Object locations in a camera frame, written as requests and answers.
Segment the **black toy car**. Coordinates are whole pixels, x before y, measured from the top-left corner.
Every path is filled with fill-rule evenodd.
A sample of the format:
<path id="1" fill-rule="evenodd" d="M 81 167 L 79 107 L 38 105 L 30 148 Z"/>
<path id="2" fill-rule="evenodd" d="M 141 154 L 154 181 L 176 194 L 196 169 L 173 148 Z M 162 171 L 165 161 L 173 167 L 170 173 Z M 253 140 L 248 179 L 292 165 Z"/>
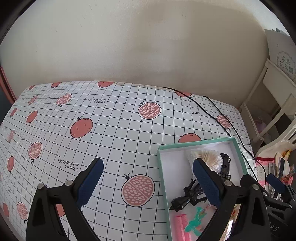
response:
<path id="1" fill-rule="evenodd" d="M 222 180 L 230 180 L 231 175 L 230 175 L 230 162 L 231 159 L 227 154 L 221 153 L 220 154 L 223 164 L 221 167 L 221 171 L 219 172 L 219 176 L 221 177 Z"/>

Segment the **cotton swab bag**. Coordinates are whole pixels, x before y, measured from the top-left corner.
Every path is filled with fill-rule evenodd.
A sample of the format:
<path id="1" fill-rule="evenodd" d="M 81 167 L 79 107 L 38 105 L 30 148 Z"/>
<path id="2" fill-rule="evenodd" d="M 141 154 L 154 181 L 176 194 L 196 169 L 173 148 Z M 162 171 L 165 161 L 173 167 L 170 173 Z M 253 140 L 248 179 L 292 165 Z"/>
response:
<path id="1" fill-rule="evenodd" d="M 185 156 L 193 170 L 193 163 L 196 159 L 202 159 L 211 171 L 219 173 L 222 169 L 223 159 L 218 151 L 215 150 L 186 150 Z"/>

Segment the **orange biscuit snack packet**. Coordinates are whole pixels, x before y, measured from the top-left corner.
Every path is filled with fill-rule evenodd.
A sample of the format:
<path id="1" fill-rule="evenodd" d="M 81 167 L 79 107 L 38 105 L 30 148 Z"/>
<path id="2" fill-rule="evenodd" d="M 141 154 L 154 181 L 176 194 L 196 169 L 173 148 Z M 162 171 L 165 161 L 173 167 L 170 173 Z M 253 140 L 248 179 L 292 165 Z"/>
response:
<path id="1" fill-rule="evenodd" d="M 230 216 L 230 219 L 228 221 L 228 224 L 226 225 L 226 228 L 220 238 L 221 241 L 225 241 L 227 239 L 229 239 L 230 235 L 231 235 L 231 232 L 232 232 L 232 228 L 236 222 L 236 219 L 237 219 L 237 216 L 238 216 L 238 213 L 239 213 L 239 210 L 240 210 L 240 206 L 241 204 L 235 204 L 234 205 L 234 209 L 231 213 L 231 216 Z"/>

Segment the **black toy figure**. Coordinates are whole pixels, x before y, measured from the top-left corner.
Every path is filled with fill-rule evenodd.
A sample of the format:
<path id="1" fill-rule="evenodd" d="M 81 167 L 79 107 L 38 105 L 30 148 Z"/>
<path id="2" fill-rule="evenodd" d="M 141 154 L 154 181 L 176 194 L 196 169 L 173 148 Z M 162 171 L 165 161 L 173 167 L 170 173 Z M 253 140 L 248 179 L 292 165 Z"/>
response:
<path id="1" fill-rule="evenodd" d="M 177 198 L 174 198 L 171 201 L 171 207 L 170 210 L 174 210 L 175 212 L 183 210 L 189 203 L 192 206 L 197 205 L 200 202 L 205 202 L 207 200 L 207 197 L 200 197 L 202 194 L 204 194 L 204 191 L 200 185 L 200 183 L 196 183 L 196 179 L 191 179 L 191 183 L 183 188 L 184 196 L 180 196 Z"/>

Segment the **teal mermaid hair clip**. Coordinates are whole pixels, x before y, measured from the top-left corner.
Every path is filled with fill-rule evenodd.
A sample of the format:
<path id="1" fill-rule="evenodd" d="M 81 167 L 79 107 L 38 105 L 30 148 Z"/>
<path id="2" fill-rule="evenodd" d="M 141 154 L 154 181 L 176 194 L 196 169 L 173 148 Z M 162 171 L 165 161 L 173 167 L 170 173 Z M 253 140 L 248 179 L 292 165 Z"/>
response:
<path id="1" fill-rule="evenodd" d="M 193 232 L 195 236 L 200 236 L 202 230 L 200 228 L 202 224 L 202 219 L 207 215 L 207 208 L 196 208 L 196 214 L 193 220 L 189 221 L 189 224 L 186 225 L 184 231 L 185 233 Z"/>

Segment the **teal white shallow box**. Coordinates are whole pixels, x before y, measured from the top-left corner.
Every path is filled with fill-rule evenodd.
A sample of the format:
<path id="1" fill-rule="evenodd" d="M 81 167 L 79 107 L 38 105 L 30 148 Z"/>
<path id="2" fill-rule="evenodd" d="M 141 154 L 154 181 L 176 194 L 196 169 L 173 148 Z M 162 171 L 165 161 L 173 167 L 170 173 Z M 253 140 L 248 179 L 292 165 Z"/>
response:
<path id="1" fill-rule="evenodd" d="M 161 177 L 164 207 L 166 210 L 166 224 L 168 240 L 178 240 L 176 230 L 176 217 L 186 214 L 189 221 L 196 215 L 197 207 L 207 208 L 206 216 L 202 219 L 201 227 L 205 226 L 213 216 L 215 209 L 210 208 L 208 201 L 200 202 L 193 206 L 188 204 L 181 211 L 170 210 L 171 201 L 184 195 L 183 188 L 188 186 L 193 178 L 192 168 L 185 151 L 191 150 L 216 150 L 227 154 L 230 161 L 231 181 L 240 185 L 240 179 L 244 174 L 254 176 L 257 174 L 255 160 L 245 151 L 235 138 L 216 138 L 198 142 L 177 143 L 159 147 L 157 157 L 159 162 L 159 175 Z"/>

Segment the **pink hair rollers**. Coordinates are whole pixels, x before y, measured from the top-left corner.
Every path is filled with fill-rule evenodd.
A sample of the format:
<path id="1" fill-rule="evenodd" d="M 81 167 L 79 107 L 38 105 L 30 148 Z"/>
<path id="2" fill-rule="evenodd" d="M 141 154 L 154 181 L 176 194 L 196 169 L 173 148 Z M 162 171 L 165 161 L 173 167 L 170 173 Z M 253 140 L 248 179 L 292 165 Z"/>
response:
<path id="1" fill-rule="evenodd" d="M 185 231 L 186 226 L 189 224 L 186 214 L 177 215 L 175 217 L 175 233 L 177 241 L 191 241 L 191 235 Z"/>

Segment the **pomegranate grid tablecloth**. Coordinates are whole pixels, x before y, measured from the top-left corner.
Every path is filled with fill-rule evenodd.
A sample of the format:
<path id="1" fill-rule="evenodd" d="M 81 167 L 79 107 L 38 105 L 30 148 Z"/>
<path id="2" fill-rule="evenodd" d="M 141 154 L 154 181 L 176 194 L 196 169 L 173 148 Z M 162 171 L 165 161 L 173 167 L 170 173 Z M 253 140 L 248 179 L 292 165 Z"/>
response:
<path id="1" fill-rule="evenodd" d="M 182 90 L 108 81 L 26 88 L 1 121 L 1 209 L 25 239 L 38 184 L 62 185 L 99 157 L 104 171 L 82 213 L 101 240 L 167 240 L 160 146 L 234 137 L 253 157 L 237 108 Z"/>

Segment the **white wooden shelf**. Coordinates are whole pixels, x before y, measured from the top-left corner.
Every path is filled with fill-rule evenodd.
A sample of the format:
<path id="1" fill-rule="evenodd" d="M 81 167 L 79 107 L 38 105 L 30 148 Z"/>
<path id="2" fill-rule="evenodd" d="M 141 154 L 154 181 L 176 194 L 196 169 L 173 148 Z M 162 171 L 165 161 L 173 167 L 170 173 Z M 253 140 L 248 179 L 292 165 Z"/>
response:
<path id="1" fill-rule="evenodd" d="M 239 111 L 256 153 L 277 139 L 295 118 L 295 83 L 267 59 Z"/>

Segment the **grey card with print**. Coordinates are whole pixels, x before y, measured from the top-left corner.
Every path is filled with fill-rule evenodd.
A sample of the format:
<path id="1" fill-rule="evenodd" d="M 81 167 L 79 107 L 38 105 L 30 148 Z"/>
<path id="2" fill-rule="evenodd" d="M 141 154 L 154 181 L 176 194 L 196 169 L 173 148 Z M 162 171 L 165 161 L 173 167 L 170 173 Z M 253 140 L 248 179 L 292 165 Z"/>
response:
<path id="1" fill-rule="evenodd" d="M 281 32 L 265 29 L 269 59 L 295 83 L 295 43 Z"/>

